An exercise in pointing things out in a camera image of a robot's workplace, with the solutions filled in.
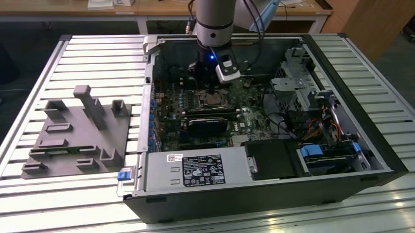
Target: aluminum extrusion table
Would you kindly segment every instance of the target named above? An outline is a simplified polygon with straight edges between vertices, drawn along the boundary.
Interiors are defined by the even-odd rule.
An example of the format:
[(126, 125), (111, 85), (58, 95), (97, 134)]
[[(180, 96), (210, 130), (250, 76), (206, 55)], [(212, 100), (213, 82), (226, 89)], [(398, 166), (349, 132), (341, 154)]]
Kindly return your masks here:
[(0, 232), (308, 233), (415, 227), (415, 111), (352, 42), (336, 34), (313, 39), (409, 170), (389, 184), (334, 204), (146, 225), (117, 196), (133, 185), (117, 190), (115, 173), (22, 180), (21, 166), (46, 118), (41, 111), (46, 100), (62, 98), (66, 106), (79, 106), (71, 89), (82, 84), (102, 104), (123, 99), (133, 105), (125, 166), (135, 164), (142, 39), (142, 35), (62, 36), (0, 147)]

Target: connector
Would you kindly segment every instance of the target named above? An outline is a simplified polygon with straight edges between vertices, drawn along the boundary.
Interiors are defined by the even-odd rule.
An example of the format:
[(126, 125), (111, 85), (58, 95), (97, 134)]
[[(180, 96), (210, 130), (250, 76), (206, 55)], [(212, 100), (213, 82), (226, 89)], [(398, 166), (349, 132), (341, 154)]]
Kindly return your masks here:
[(193, 34), (194, 26), (196, 26), (196, 21), (194, 20), (186, 21), (186, 25), (185, 25), (185, 34), (186, 35), (192, 35)]

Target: vertical post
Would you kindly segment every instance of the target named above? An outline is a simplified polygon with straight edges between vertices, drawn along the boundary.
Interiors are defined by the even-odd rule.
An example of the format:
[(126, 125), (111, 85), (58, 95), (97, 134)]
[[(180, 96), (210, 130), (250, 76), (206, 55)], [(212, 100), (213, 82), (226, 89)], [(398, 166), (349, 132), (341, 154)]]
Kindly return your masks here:
[(103, 109), (98, 103), (98, 99), (93, 100), (90, 95), (90, 87), (87, 85), (77, 85), (73, 89), (73, 96), (79, 99), (83, 105), (83, 112), (86, 117), (91, 119), (94, 126), (98, 130), (106, 128), (105, 121), (102, 119)]
[(137, 16), (135, 17), (135, 22), (137, 22), (137, 26), (138, 26), (138, 33), (141, 35), (147, 35), (146, 21), (147, 21), (146, 16)]

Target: warning label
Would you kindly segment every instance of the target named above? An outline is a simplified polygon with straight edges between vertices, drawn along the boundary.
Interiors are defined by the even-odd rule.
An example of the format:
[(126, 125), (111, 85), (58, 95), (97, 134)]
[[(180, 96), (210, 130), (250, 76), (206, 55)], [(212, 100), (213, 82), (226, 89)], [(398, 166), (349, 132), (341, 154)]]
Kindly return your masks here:
[(220, 154), (182, 157), (182, 184), (185, 187), (225, 183)]

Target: metal bracket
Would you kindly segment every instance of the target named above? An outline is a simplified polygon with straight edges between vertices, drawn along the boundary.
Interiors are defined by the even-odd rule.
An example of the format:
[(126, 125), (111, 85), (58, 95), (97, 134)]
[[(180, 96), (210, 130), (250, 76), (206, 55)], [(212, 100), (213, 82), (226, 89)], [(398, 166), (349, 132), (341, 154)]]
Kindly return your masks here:
[(142, 40), (142, 50), (143, 54), (150, 54), (157, 50), (158, 37), (156, 35), (147, 35)]

